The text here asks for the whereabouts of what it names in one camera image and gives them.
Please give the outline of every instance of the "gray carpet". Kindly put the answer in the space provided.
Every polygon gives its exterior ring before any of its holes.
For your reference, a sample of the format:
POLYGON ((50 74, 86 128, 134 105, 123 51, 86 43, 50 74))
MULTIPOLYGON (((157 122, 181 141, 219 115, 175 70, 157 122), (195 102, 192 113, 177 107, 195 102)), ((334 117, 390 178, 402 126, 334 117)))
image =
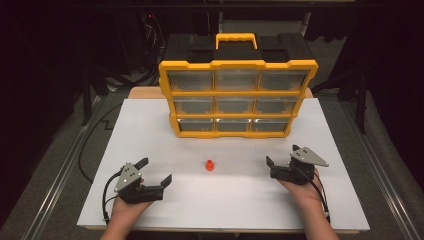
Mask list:
MULTIPOLYGON (((312 86, 328 78, 331 72, 330 66, 335 61, 334 56, 329 57, 326 51, 319 50, 318 45, 320 44, 322 46, 327 43, 311 43, 311 49, 322 66, 320 75, 314 82, 311 82, 312 86)), ((334 47, 334 44, 339 43, 328 44, 328 46, 334 47)), ((91 126, 94 126, 108 111, 122 103, 128 92, 128 89, 117 90, 96 102, 94 107, 98 110, 91 126)), ((330 130, 371 227, 370 231, 356 235, 341 235, 341 239, 420 239, 419 236, 424 236, 423 229, 418 228, 424 226, 423 192, 410 176, 408 169, 388 138, 373 105, 371 95, 367 96, 365 117, 367 134, 364 136, 358 133, 352 120, 351 109, 355 106, 354 100, 350 103, 339 102, 336 93, 337 90, 322 91, 315 97, 320 100, 330 130), (376 162, 381 165, 381 169, 375 170, 376 162), (396 196, 402 203, 401 206, 407 213, 408 226, 402 226, 405 223, 403 221, 405 216, 399 217, 398 206, 391 202, 392 196, 396 196)), ((98 239, 100 237, 101 231, 87 230, 76 225, 85 197, 90 189, 90 182, 78 168, 78 163, 75 161, 78 156, 73 156, 72 164, 65 162, 70 158, 68 153, 72 147, 75 147, 73 144, 81 132, 90 131, 90 129, 81 127, 82 106, 80 97, 75 103, 74 114, 57 132, 46 155, 35 170, 33 178, 2 227, 0 239, 22 239, 29 229, 36 229, 36 231, 33 230, 36 235, 28 236, 26 239, 98 239), (63 170, 64 166, 70 168, 69 175, 59 178, 63 188, 56 192, 57 198, 51 200, 52 211, 42 212, 45 213, 43 224, 31 227, 34 219, 40 216, 38 211, 40 207, 43 207, 43 201, 49 194, 52 183, 55 182, 57 174, 63 170)), ((112 131, 109 128, 113 127, 118 113, 119 107, 105 118, 109 120, 108 124, 106 122, 98 124, 85 144, 81 156, 81 166, 91 179, 95 176, 111 136, 112 131)), ((262 239, 289 239, 287 236, 274 238, 275 236, 265 235, 265 238, 261 237, 262 239)))

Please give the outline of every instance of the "storage organizer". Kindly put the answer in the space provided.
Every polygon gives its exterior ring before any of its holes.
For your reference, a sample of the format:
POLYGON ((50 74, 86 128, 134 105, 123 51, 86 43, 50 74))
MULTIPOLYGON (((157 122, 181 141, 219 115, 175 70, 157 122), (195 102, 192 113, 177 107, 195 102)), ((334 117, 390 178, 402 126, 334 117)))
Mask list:
POLYGON ((317 69, 298 33, 171 34, 159 83, 178 137, 286 137, 317 69))

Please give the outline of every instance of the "transparent drawer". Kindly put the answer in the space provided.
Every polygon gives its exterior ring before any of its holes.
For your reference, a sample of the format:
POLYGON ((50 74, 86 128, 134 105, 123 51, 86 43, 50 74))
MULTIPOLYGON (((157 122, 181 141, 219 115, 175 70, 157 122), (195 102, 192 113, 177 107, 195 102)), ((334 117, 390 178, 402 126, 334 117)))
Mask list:
POLYGON ((213 97, 173 97, 175 111, 178 114, 210 114, 213 97))
POLYGON ((297 97, 258 97, 255 113, 291 113, 297 97))
POLYGON ((282 132, 288 122, 288 118, 254 119, 252 129, 254 132, 282 132))
POLYGON ((251 113, 254 97, 215 97, 218 113, 251 113))
POLYGON ((260 90, 296 90, 302 86, 307 70, 262 71, 260 90))
POLYGON ((212 71, 168 71, 174 91, 211 91, 212 71))
POLYGON ((246 132, 251 120, 241 118, 216 119, 216 128, 221 132, 246 132))
POLYGON ((202 131, 213 130, 213 119, 211 118, 180 118, 178 119, 181 131, 202 131))
POLYGON ((215 89, 218 91, 256 90, 259 71, 255 69, 223 69, 215 71, 215 89))

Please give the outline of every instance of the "yellow and black storage box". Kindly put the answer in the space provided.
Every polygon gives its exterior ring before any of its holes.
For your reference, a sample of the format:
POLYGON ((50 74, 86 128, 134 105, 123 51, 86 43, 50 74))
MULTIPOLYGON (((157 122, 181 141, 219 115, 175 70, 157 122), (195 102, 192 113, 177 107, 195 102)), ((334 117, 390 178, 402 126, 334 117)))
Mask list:
POLYGON ((171 34, 159 83, 178 137, 286 137, 317 69, 298 33, 171 34))

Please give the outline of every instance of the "orange plastic piece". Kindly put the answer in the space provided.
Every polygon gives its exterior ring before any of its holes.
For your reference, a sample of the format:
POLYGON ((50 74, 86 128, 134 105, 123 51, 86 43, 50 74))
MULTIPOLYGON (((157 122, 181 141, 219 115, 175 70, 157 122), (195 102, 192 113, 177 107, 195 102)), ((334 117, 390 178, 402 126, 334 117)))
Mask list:
POLYGON ((206 161, 206 170, 208 171, 212 171, 215 168, 215 164, 213 163, 212 160, 208 160, 206 161))

